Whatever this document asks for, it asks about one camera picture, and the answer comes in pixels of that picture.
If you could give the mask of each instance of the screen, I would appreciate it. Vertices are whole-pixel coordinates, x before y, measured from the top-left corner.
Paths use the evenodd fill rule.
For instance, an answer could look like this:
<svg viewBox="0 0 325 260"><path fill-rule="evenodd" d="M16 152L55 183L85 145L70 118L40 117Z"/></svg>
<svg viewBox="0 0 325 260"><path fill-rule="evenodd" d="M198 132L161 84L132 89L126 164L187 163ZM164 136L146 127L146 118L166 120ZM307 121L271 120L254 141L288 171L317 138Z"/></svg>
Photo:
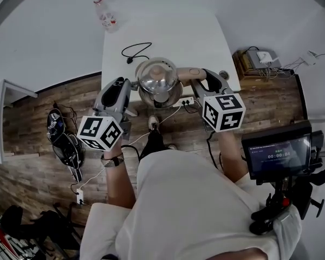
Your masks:
<svg viewBox="0 0 325 260"><path fill-rule="evenodd" d="M249 147L253 172L277 171L306 167L310 150L309 136L264 146Z"/></svg>

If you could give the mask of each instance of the wooden floor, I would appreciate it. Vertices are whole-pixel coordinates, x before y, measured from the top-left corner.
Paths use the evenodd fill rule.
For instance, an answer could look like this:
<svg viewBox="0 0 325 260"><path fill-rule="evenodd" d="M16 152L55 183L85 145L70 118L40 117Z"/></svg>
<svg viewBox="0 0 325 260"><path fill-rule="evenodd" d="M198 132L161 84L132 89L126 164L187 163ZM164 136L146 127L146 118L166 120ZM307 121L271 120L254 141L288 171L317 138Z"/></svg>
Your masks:
<svg viewBox="0 0 325 260"><path fill-rule="evenodd" d="M300 94L294 77L290 80L271 80L262 86L258 82L255 84L242 83L240 94L246 105L246 115L241 130L236 132L238 137L245 132L302 119ZM26 98L16 103L14 108L4 109L4 150L16 154L40 153L40 157L0 165L0 213L12 204L19 205L24 209L24 221L28 222L30 218L38 217L41 211L52 209L54 202L67 207L76 200L76 195L70 190L73 179L68 169L56 159L47 140L47 114L55 101L73 107L79 123L82 116L87 115L92 108L100 88L101 75L47 90L36 99ZM130 118L130 142L148 132L147 120L151 114L162 120L176 110L152 109L142 102L133 105L139 116ZM205 132L198 114L188 114L181 108L161 125L160 131L166 145L175 144L179 150L197 153L211 161L206 143L209 133ZM139 151L146 140L144 137L135 143ZM215 138L211 140L211 147L218 163L219 149ZM83 182L101 170L100 155L98 151L86 151L86 160L82 166ZM136 186L138 160L132 149L125 150L125 162L132 184ZM90 181L83 189L85 202L106 202L105 173ZM74 221L85 224L89 209L90 206L78 206L73 212Z"/></svg>

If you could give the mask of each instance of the person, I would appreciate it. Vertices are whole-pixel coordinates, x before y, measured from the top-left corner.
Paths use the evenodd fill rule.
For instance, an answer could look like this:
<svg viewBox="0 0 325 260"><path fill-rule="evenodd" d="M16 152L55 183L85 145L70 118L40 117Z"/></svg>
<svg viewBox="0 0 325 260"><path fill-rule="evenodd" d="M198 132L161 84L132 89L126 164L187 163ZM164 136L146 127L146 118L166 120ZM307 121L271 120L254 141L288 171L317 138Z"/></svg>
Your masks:
<svg viewBox="0 0 325 260"><path fill-rule="evenodd" d="M92 205L80 260L290 258L301 235L297 209L291 206L265 235L250 232L251 214L274 188L250 180L232 132L217 134L221 172L199 155L165 147L156 116L148 125L137 199L121 142L103 154L108 200Z"/></svg>

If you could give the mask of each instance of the sneaker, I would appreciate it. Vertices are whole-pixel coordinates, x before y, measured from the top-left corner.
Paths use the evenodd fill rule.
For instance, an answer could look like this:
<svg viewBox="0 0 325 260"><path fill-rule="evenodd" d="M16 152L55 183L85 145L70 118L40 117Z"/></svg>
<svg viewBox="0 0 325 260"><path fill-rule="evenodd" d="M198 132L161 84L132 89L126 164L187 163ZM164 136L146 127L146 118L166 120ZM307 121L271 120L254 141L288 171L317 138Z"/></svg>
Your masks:
<svg viewBox="0 0 325 260"><path fill-rule="evenodd" d="M175 145L169 145L168 148L171 150L177 150L177 146Z"/></svg>
<svg viewBox="0 0 325 260"><path fill-rule="evenodd" d="M155 115L151 115L148 119L149 131L159 131L159 119Z"/></svg>

